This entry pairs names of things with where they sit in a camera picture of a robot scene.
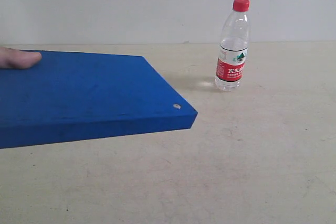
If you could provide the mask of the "person's open hand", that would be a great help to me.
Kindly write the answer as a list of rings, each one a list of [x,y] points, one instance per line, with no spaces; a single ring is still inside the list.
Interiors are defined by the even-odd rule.
[[[1,69],[28,69],[42,59],[39,52],[21,51],[18,49],[1,47],[0,68]]]

